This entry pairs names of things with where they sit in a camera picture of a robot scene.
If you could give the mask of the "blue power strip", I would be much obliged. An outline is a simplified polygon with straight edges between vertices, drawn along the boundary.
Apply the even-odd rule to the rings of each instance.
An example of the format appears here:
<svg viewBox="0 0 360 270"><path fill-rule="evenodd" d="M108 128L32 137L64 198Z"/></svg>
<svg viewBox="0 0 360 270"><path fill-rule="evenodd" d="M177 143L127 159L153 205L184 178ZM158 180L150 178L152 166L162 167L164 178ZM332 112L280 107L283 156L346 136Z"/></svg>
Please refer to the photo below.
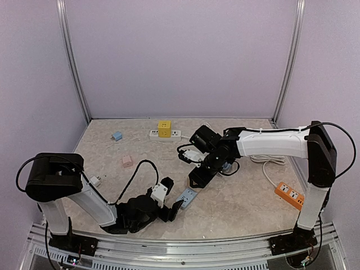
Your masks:
<svg viewBox="0 0 360 270"><path fill-rule="evenodd" d="M224 176L228 177L238 171L240 168L240 165L237 161L235 161L233 164L225 163L222 167L222 170L217 174L218 176ZM199 194L199 192L202 189L198 188L191 188L190 184L186 187L186 189L180 194L180 196L176 199L176 201L183 201L182 205L180 207L181 210L185 210L189 205L194 201L196 196Z"/></svg>

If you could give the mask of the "white power strip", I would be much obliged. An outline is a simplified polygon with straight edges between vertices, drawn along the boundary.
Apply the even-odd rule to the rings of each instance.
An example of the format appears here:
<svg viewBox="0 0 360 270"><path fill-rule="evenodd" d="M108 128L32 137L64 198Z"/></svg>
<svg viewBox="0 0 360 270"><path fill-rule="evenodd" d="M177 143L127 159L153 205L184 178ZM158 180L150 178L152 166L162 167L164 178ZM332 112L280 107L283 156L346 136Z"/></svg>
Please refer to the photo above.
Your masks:
<svg viewBox="0 0 360 270"><path fill-rule="evenodd" d="M158 130L150 130L149 138L151 141L181 141L182 139L189 140L190 137L182 134L181 130L171 130L170 137L160 137Z"/></svg>

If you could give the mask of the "yellow cube socket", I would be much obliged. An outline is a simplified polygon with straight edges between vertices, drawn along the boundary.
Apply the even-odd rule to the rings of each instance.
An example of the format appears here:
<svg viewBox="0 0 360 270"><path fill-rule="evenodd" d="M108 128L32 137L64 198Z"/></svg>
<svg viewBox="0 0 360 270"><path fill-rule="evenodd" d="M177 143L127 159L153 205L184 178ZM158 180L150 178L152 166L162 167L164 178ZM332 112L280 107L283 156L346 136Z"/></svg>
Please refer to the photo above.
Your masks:
<svg viewBox="0 0 360 270"><path fill-rule="evenodd" d="M159 120L157 131L160 138L170 138L172 134L171 121Z"/></svg>

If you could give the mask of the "pink plug adapter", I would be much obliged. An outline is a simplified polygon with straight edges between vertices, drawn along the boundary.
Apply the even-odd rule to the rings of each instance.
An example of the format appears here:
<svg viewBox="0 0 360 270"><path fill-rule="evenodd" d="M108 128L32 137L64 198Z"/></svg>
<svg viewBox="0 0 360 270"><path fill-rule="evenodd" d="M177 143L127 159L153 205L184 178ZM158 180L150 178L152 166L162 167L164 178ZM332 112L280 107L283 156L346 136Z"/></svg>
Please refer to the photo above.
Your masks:
<svg viewBox="0 0 360 270"><path fill-rule="evenodd" d="M124 168L129 168L133 165L133 160L131 156L126 155L122 157L122 165Z"/></svg>

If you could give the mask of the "orange power strip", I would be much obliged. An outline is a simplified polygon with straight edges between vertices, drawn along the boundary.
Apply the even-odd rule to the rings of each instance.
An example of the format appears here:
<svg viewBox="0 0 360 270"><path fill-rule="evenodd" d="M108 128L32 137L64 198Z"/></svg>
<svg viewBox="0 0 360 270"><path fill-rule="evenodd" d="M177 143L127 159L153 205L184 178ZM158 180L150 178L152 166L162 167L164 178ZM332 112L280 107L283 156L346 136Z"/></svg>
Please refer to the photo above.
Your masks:
<svg viewBox="0 0 360 270"><path fill-rule="evenodd" d="M281 199L285 200L298 211L301 211L304 203L304 196L290 186L288 186L287 184L285 184L284 182L275 184L266 172L266 166L269 163L285 165L285 157L276 155L252 155L250 157L250 160L254 163L262 164L262 172L268 182L274 187L275 194L278 195Z"/></svg>

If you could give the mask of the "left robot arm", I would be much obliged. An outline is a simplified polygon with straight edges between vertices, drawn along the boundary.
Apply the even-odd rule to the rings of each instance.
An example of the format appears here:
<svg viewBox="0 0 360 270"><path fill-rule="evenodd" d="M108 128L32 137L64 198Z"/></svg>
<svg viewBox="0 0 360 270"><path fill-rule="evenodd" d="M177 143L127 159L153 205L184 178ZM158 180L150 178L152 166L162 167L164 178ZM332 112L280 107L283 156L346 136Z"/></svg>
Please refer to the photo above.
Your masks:
<svg viewBox="0 0 360 270"><path fill-rule="evenodd" d="M179 200L171 207L166 206L165 199L174 184L169 177L157 178L144 195L127 202L109 202L86 176L84 159L79 154L39 153L24 164L31 164L31 170L23 192L38 203L52 236L66 250L75 249L79 239L71 232L71 219L62 203L64 197L113 235L137 233L157 219L172 222L183 204Z"/></svg>

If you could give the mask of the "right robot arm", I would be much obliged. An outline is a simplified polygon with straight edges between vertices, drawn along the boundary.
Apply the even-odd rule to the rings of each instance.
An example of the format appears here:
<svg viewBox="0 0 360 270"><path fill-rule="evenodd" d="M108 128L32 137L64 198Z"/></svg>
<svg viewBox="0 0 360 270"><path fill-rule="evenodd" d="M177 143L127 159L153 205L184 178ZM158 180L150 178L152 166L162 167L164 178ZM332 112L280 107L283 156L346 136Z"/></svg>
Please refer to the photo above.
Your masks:
<svg viewBox="0 0 360 270"><path fill-rule="evenodd" d="M190 187L205 188L225 163L254 155L292 156L308 160L308 187L288 245L299 250L314 238L314 226L336 178L337 152L321 122L290 129L228 128L223 134L202 125L190 142L205 159L188 175Z"/></svg>

